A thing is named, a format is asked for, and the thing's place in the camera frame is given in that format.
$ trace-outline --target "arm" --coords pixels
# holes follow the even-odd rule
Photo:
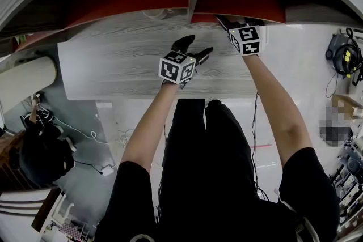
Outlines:
[[[35,124],[36,123],[36,111],[38,110],[38,103],[35,99],[32,100],[32,105],[33,105],[33,108],[32,108],[32,113],[30,114],[30,117],[29,117],[29,121],[33,122]]]
[[[121,162],[135,162],[150,173],[151,163],[178,88],[176,84],[163,85],[136,126]]]
[[[299,109],[261,59],[243,57],[251,72],[276,141],[282,166],[297,151],[312,147]]]

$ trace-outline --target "hand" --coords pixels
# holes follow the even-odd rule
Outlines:
[[[34,107],[38,107],[38,106],[39,106],[39,104],[40,104],[40,100],[39,100],[39,98],[34,98],[34,99],[32,99],[32,105],[33,105],[33,108],[34,108]]]

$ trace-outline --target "white cable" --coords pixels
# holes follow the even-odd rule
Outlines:
[[[102,144],[102,145],[107,145],[107,144],[108,144],[108,142],[102,142],[102,141],[97,140],[97,139],[96,139],[96,137],[97,137],[97,133],[96,133],[95,131],[91,131],[91,136],[88,136],[88,135],[84,134],[83,132],[79,131],[78,129],[76,129],[76,128],[74,128],[74,127],[72,127],[72,126],[68,125],[67,123],[65,123],[65,122],[63,122],[63,121],[61,121],[61,120],[59,120],[59,119],[58,119],[55,115],[53,115],[53,117],[54,117],[54,119],[56,119],[59,123],[62,123],[63,125],[68,126],[69,128],[73,129],[74,131],[77,131],[77,132],[81,133],[84,137],[86,137],[86,138],[88,138],[88,139],[93,139],[95,142],[100,143],[100,144]]]
[[[45,109],[42,105],[39,105],[39,109],[40,109],[41,111],[46,111],[46,112],[48,112],[48,113],[49,113],[49,110]],[[83,132],[79,131],[78,129],[76,129],[76,128],[74,128],[74,127],[70,126],[69,124],[67,124],[67,123],[65,123],[65,122],[63,122],[63,121],[61,121],[61,120],[59,120],[57,116],[53,115],[53,117],[54,117],[54,119],[56,119],[59,123],[62,123],[63,125],[68,126],[69,128],[71,128],[71,129],[73,129],[73,130],[77,131],[78,133],[81,133],[84,137],[86,137],[86,138],[88,138],[88,139],[93,139],[95,142],[100,143],[100,144],[102,144],[102,145],[108,145],[108,144],[109,144],[108,142],[102,142],[102,141],[97,140],[97,133],[96,133],[95,131],[91,131],[91,132],[90,132],[91,136],[88,136],[88,135],[86,135],[85,133],[83,133]],[[129,130],[127,130],[126,132],[122,132],[121,130],[119,130],[119,132],[122,132],[122,135],[120,135],[120,137],[119,137],[119,141],[118,141],[118,142],[119,142],[119,143],[121,143],[121,144],[123,145],[123,147],[126,147],[126,146],[127,146],[127,144],[129,143],[129,140],[130,140],[131,135],[128,135],[128,134],[127,134],[127,132],[129,132],[129,131],[131,131],[131,130],[133,131],[133,129],[129,129]]]

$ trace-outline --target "power strip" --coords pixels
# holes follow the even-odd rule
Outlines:
[[[103,176],[108,176],[114,172],[114,167],[112,165],[107,165],[104,168],[101,169],[100,174]]]

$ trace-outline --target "gray floor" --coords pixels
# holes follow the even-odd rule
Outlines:
[[[104,141],[102,125],[99,121],[97,108],[94,101],[68,101],[65,95],[62,75],[59,70],[58,50],[56,46],[49,47],[40,52],[42,55],[51,56],[58,66],[58,78],[49,87],[43,90],[43,106],[50,109],[63,122],[79,129],[87,135],[90,131],[97,133],[97,139]],[[0,64],[0,71],[11,67],[14,60],[6,60]],[[6,126],[12,131],[23,130],[20,115],[29,111],[29,105],[25,101],[15,106],[5,114]],[[63,126],[64,134],[71,137],[77,147],[74,159],[92,163],[101,169],[107,164],[114,165],[108,145],[99,144],[87,139],[81,134]],[[76,164],[76,167],[64,177],[56,181],[61,189],[67,194],[68,201],[75,203],[71,214],[89,225],[97,224],[104,215],[111,195],[116,173],[107,177],[101,176],[88,165]]]

